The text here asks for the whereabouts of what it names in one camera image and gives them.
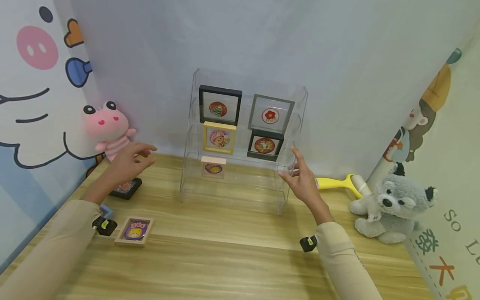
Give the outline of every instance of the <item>clear acrylic display stand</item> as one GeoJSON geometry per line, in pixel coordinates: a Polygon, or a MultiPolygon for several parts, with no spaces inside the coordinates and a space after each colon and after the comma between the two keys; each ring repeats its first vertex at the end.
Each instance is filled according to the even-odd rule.
{"type": "Polygon", "coordinates": [[[298,144],[308,93],[304,86],[281,84],[248,76],[198,69],[193,75],[187,139],[183,157],[180,199],[234,205],[247,210],[283,213],[289,186],[278,176],[287,171],[295,157],[290,148],[298,144]],[[235,149],[232,155],[203,150],[200,123],[200,85],[242,91],[235,149]],[[295,102],[277,161],[247,157],[252,131],[248,129],[253,95],[259,94],[295,102]],[[224,178],[202,176],[202,156],[227,159],[224,178]]]}

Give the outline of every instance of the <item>beige sleeve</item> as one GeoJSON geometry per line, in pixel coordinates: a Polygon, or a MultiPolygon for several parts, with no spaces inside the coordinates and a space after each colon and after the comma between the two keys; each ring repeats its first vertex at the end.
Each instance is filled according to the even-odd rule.
{"type": "Polygon", "coordinates": [[[382,299],[343,227],[335,222],[320,224],[316,237],[320,258],[342,300],[382,299]]]}
{"type": "Polygon", "coordinates": [[[48,233],[0,288],[2,300],[50,300],[91,241],[99,206],[73,200],[53,219],[48,233]]]}

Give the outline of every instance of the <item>pink plush toy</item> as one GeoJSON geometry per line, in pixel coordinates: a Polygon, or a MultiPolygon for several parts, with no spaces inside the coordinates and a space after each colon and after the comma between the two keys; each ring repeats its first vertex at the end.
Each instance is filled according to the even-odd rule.
{"type": "Polygon", "coordinates": [[[86,105],[84,113],[87,133],[101,141],[95,146],[95,150],[105,151],[110,161],[113,161],[120,149],[130,143],[128,137],[137,132],[136,129],[128,128],[127,117],[117,110],[112,101],[105,103],[99,110],[86,105]]]}

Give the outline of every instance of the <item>cartoon pig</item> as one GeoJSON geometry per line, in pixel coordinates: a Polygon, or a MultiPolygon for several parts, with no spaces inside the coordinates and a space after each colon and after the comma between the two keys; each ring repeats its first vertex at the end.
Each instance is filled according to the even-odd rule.
{"type": "Polygon", "coordinates": [[[83,128],[84,93],[65,70],[71,58],[66,24],[53,0],[31,0],[21,10],[19,5],[3,2],[0,17],[0,146],[14,148],[13,159],[22,168],[64,155],[95,157],[98,140],[83,128]]]}
{"type": "Polygon", "coordinates": [[[112,101],[106,102],[99,110],[86,105],[84,113],[87,133],[100,141],[95,146],[95,151],[105,151],[110,161],[113,161],[120,149],[130,143],[128,137],[137,132],[136,129],[128,128],[127,117],[112,101]]]}

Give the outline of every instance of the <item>gray plush dog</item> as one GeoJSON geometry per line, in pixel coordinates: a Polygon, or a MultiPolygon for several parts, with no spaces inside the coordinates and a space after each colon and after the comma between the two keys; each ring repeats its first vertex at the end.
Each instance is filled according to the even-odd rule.
{"type": "Polygon", "coordinates": [[[437,194],[436,188],[424,189],[406,178],[403,165],[397,163],[373,194],[353,201],[349,209],[359,216],[369,215],[368,220],[355,221],[359,233],[385,244],[400,243],[420,228],[413,218],[432,207],[437,194]]]}

